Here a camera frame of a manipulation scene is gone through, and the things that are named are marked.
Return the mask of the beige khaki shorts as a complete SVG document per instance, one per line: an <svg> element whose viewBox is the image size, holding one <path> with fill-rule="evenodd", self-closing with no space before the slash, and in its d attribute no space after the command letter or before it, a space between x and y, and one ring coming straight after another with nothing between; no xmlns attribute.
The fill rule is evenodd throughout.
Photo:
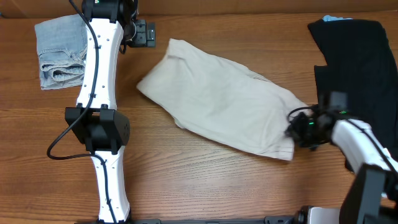
<svg viewBox="0 0 398 224"><path fill-rule="evenodd" d="M170 39L163 59L137 89L179 128L258 156L294 156L294 141L285 134L287 115L304 102L237 62Z"/></svg>

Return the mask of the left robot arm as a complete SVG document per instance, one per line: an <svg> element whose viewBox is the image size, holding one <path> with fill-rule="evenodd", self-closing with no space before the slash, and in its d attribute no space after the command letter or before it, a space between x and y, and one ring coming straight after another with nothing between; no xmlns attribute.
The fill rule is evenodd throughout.
<svg viewBox="0 0 398 224"><path fill-rule="evenodd" d="M131 223L123 155L129 119L117 111L116 65L126 48L155 47L155 25L137 19L137 1L83 1L87 52L83 85L65 120L95 167L100 201L97 223Z"/></svg>

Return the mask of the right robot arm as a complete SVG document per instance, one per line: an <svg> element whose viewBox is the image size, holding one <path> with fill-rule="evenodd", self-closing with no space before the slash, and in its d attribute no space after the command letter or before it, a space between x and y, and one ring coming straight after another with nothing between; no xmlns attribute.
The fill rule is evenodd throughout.
<svg viewBox="0 0 398 224"><path fill-rule="evenodd" d="M302 207L289 223L397 223L397 207L381 205L384 197L397 201L397 161L371 126L348 112L347 104L346 93L333 91L321 96L318 104L287 115L285 133L296 145L311 150L334 145L355 174L340 208Z"/></svg>

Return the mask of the folded light blue jeans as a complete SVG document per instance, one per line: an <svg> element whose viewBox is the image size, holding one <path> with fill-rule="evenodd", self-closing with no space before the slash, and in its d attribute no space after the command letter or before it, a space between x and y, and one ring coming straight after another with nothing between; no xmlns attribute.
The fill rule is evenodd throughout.
<svg viewBox="0 0 398 224"><path fill-rule="evenodd" d="M42 90L83 83L87 52L86 24L78 15L58 17L34 26Z"/></svg>

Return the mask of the black t-shirt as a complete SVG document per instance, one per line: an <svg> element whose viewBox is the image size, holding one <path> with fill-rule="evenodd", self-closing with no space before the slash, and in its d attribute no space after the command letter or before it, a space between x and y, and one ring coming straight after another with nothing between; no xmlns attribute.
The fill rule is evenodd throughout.
<svg viewBox="0 0 398 224"><path fill-rule="evenodd" d="M318 93L346 93L348 111L396 152L397 65L383 26L378 21L319 20L308 29L326 60L314 68Z"/></svg>

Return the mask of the light blue cloth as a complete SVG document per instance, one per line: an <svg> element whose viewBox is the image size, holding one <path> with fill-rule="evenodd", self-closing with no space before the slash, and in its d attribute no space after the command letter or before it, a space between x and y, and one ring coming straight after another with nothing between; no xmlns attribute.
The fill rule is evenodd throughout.
<svg viewBox="0 0 398 224"><path fill-rule="evenodd" d="M323 16L322 20L324 22L331 22L331 21L343 21L343 20L352 20L350 17L335 17L331 15L325 15Z"/></svg>

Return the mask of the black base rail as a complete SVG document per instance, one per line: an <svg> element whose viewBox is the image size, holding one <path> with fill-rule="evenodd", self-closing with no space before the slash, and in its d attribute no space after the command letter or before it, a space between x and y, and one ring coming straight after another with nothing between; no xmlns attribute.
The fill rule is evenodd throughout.
<svg viewBox="0 0 398 224"><path fill-rule="evenodd" d="M130 224L314 224L314 223L341 223L339 208L302 207L295 215L266 216L264 218L233 218L212 220L161 220L141 219L120 223Z"/></svg>

